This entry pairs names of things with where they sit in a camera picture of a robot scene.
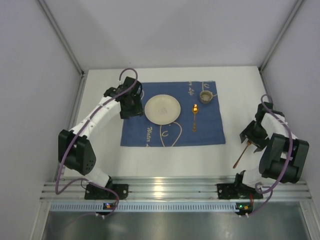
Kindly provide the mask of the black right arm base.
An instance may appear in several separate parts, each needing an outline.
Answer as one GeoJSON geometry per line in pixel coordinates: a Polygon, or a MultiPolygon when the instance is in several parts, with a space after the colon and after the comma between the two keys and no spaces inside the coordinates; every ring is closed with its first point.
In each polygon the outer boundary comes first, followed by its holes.
{"type": "Polygon", "coordinates": [[[217,184],[217,194],[220,200],[249,199],[256,191],[242,183],[219,183],[217,184]]]}

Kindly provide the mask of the copper fork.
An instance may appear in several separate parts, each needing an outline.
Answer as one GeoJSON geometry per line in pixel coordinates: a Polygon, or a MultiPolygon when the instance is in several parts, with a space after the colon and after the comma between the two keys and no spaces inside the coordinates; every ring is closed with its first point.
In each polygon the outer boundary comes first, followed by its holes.
{"type": "Polygon", "coordinates": [[[239,158],[237,159],[237,161],[234,163],[233,165],[233,169],[235,169],[239,162],[241,161],[241,158],[243,157],[244,153],[246,152],[246,150],[248,149],[248,147],[251,145],[252,143],[250,141],[247,141],[246,143],[246,147],[244,148],[244,150],[242,151],[242,153],[240,154],[239,158]]]}

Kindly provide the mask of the gold spoon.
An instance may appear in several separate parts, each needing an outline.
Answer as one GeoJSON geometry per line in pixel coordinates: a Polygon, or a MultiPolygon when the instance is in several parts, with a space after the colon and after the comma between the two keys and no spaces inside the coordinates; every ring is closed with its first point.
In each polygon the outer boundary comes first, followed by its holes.
{"type": "Polygon", "coordinates": [[[197,131],[197,124],[196,124],[196,115],[199,112],[199,106],[197,104],[194,104],[192,107],[192,113],[193,113],[193,126],[192,131],[195,133],[197,131]]]}

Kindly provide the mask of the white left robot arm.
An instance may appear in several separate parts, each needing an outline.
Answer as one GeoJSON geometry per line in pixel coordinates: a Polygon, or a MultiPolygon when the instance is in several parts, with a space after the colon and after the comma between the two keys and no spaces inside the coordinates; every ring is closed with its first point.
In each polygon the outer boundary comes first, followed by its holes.
{"type": "Polygon", "coordinates": [[[142,90],[137,79],[127,76],[123,84],[107,89],[93,111],[78,125],[62,130],[58,135],[60,165],[78,172],[95,186],[106,188],[112,180],[98,167],[93,141],[116,115],[128,119],[144,114],[142,90]]]}

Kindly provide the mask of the blue fish-print placemat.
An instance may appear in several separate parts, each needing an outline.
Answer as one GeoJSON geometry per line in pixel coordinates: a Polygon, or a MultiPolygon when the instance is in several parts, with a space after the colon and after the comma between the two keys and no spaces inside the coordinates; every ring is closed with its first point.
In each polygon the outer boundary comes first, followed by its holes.
{"type": "Polygon", "coordinates": [[[143,116],[123,121],[122,147],[226,143],[215,81],[145,82],[143,116]]]}

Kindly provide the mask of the small speckled ceramic cup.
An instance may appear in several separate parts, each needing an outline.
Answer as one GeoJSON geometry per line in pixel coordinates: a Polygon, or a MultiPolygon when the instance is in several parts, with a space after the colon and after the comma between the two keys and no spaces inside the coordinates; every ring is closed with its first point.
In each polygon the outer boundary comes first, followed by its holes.
{"type": "Polygon", "coordinates": [[[203,104],[209,104],[212,101],[213,97],[213,93],[209,90],[203,90],[199,94],[200,102],[203,104]]]}

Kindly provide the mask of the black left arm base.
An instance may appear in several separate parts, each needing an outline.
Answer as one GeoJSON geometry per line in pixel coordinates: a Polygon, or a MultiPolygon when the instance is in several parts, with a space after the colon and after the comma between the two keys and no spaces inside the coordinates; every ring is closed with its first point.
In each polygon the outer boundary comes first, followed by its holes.
{"type": "MultiPolygon", "coordinates": [[[[129,194],[129,185],[115,183],[111,185],[111,190],[118,195],[119,200],[124,200],[129,194]]],[[[88,184],[85,188],[85,200],[116,200],[117,196],[107,190],[88,184]]]]}

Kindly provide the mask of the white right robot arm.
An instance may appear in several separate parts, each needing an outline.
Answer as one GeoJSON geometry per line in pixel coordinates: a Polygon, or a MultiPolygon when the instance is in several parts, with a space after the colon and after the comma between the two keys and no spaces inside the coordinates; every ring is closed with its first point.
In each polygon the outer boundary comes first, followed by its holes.
{"type": "Polygon", "coordinates": [[[302,175],[309,143],[297,138],[289,129],[282,112],[274,110],[270,102],[257,107],[255,120],[239,134],[241,142],[247,140],[263,152],[258,167],[236,174],[234,185],[238,189],[254,190],[253,184],[261,178],[275,183],[297,183],[302,175]]]}

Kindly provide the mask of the cream ceramic plate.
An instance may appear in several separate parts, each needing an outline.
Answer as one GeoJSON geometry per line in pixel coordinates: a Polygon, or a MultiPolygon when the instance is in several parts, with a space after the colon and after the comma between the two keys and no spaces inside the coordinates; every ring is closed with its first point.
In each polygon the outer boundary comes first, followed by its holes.
{"type": "Polygon", "coordinates": [[[178,119],[181,105],[176,98],[167,94],[151,97],[145,104],[146,118],[156,125],[168,125],[178,119]]]}

